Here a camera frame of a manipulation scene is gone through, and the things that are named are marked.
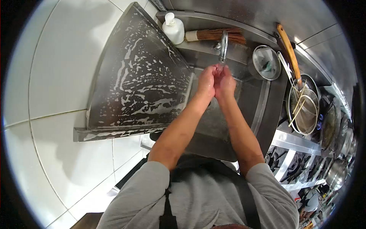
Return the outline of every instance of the person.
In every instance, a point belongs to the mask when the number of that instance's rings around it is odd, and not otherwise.
[[[319,197],[320,195],[315,188],[303,196],[301,200],[302,206],[299,208],[300,222],[310,217],[318,209]]]
[[[297,228],[290,194],[264,163],[259,143],[234,98],[228,66],[207,67],[198,90],[125,183],[98,224],[102,228]],[[184,154],[215,97],[227,121],[240,175],[212,158]]]

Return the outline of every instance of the forearm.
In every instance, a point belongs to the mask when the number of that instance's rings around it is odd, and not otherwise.
[[[264,162],[259,142],[233,96],[222,99],[219,105],[229,128],[231,144],[236,152],[240,171],[245,176],[254,165]]]
[[[161,134],[149,153],[148,161],[158,161],[169,170],[174,169],[210,101],[211,98],[196,94]]]

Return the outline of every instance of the white soap bottle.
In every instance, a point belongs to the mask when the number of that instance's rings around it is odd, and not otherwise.
[[[171,12],[165,15],[163,31],[175,45],[182,43],[184,40],[183,22],[178,18],[174,18],[174,14]]]

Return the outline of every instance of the wok brush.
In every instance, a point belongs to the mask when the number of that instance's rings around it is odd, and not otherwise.
[[[228,29],[206,29],[195,30],[186,32],[187,41],[199,41],[199,40],[215,40],[220,41],[223,31],[226,30],[229,35],[229,41],[242,44],[246,43],[244,36],[242,35],[241,28],[228,28]]]

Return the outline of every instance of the hand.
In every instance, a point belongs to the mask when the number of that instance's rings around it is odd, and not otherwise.
[[[215,95],[215,89],[213,87],[214,74],[217,74],[217,67],[214,65],[208,66],[198,78],[198,89],[196,94],[200,97],[207,98],[210,101]]]
[[[236,81],[232,77],[229,67],[226,65],[222,70],[216,64],[216,74],[214,75],[215,98],[220,103],[221,100],[234,97]]]

